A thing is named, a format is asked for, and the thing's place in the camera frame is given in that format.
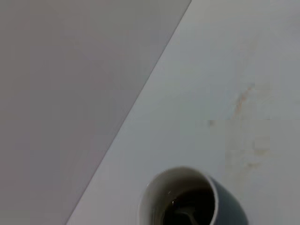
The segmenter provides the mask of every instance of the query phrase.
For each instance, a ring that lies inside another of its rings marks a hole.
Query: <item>table surface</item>
[[[250,224],[299,224],[300,3],[193,0],[68,225],[134,225],[163,170],[207,171]]]

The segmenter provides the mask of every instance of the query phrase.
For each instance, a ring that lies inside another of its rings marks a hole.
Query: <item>mug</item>
[[[227,190],[205,173],[185,166],[168,169],[147,185],[138,205],[137,225],[166,225],[170,204],[195,190],[205,190],[200,207],[206,220],[199,223],[191,207],[179,208],[176,215],[184,215],[189,224],[248,225],[246,214]]]

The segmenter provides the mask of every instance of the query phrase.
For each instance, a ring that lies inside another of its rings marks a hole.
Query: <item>white mug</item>
[[[248,224],[243,209],[228,191],[205,173],[183,166],[162,172],[147,185],[138,206],[137,225],[164,225],[167,206],[179,195],[201,188],[210,190],[214,201],[209,203],[214,209],[207,225]],[[191,215],[189,219],[191,225],[202,225]]]

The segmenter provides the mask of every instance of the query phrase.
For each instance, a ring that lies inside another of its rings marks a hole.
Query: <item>mug rim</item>
[[[189,167],[189,166],[176,166],[176,167],[172,167],[172,168],[169,168],[169,169],[165,169],[163,170],[162,172],[160,173],[157,173],[153,179],[147,184],[147,186],[145,187],[145,189],[143,190],[142,192],[142,195],[140,197],[140,200],[139,200],[139,204],[137,206],[137,225],[141,225],[140,224],[140,210],[141,210],[141,204],[142,204],[142,201],[143,201],[143,198],[144,198],[144,195],[147,191],[147,189],[149,188],[149,186],[159,177],[161,176],[162,174],[164,173],[167,173],[169,171],[172,171],[172,170],[177,170],[177,169],[188,169],[188,170],[192,170],[194,172],[197,172],[199,173],[201,176],[203,176],[205,178],[205,180],[209,183],[210,185],[210,188],[212,189],[212,192],[213,192],[213,195],[214,195],[214,199],[215,199],[215,208],[214,208],[214,214],[211,218],[211,221],[210,221],[210,225],[214,225],[216,220],[217,220],[217,215],[218,215],[218,211],[219,211],[219,196],[218,196],[218,192],[217,192],[217,188],[215,186],[215,184],[213,183],[212,181],[212,178],[210,176],[207,175],[206,172],[204,172],[203,170],[199,170],[199,169],[195,169],[195,168],[192,168],[192,167]]]

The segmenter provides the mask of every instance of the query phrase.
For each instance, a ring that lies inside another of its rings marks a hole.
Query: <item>dark liquid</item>
[[[215,210],[212,190],[198,189],[179,195],[166,208],[163,225],[210,225]]]

